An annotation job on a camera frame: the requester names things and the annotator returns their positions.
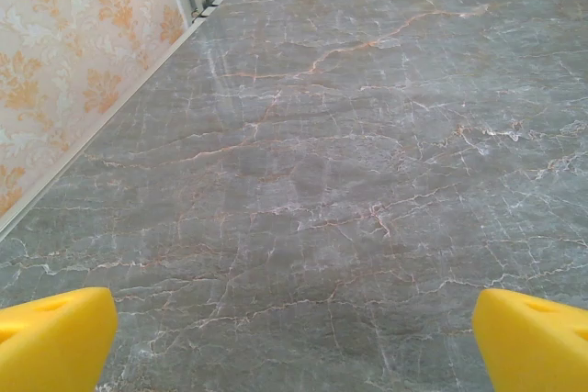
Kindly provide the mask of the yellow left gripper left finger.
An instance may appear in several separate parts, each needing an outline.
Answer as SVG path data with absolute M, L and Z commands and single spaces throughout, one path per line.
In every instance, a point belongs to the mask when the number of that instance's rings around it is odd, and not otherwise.
M 106 287 L 87 287 L 1 310 L 1 389 L 93 391 L 118 326 Z

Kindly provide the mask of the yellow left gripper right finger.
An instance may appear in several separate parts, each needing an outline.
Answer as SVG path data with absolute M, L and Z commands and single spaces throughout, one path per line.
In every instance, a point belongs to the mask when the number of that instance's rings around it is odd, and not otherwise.
M 585 309 L 485 289 L 472 329 L 495 391 L 587 390 Z

